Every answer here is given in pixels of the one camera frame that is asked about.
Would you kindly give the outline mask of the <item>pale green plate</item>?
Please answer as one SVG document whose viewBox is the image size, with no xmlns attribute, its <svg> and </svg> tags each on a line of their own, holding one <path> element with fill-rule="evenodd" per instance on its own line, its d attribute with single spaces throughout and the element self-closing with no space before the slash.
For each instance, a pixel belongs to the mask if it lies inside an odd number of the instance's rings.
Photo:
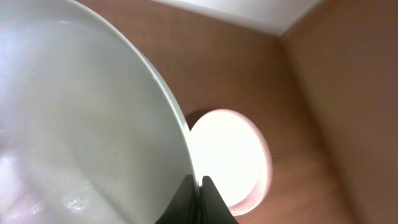
<svg viewBox="0 0 398 224">
<path fill-rule="evenodd" d="M 193 174 L 149 60 L 76 1 L 1 2 L 1 222 L 155 223 Z"/>
</svg>

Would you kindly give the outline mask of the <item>pink plate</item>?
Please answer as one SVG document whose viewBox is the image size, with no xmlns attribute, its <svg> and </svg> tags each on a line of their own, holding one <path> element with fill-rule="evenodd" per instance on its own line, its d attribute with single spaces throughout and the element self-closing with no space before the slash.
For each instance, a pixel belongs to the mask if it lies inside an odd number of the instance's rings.
<svg viewBox="0 0 398 224">
<path fill-rule="evenodd" d="M 237 111 L 218 109 L 201 116 L 188 137 L 199 186 L 208 176 L 234 216 L 249 213 L 267 196 L 272 158 L 259 128 Z"/>
</svg>

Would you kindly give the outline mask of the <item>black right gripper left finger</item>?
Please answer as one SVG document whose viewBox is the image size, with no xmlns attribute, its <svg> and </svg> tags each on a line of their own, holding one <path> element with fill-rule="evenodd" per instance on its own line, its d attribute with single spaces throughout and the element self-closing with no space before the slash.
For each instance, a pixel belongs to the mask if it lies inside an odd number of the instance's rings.
<svg viewBox="0 0 398 224">
<path fill-rule="evenodd" d="M 186 175 L 165 212 L 155 224 L 195 224 L 197 222 L 197 191 L 192 175 Z"/>
</svg>

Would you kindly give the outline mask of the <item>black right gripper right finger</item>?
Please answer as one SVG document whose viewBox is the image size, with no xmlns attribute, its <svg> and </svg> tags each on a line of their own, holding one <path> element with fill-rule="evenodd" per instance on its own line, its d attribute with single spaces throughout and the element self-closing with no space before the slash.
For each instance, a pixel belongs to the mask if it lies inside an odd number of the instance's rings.
<svg viewBox="0 0 398 224">
<path fill-rule="evenodd" d="M 209 176 L 202 178 L 200 213 L 201 224 L 238 224 Z"/>
</svg>

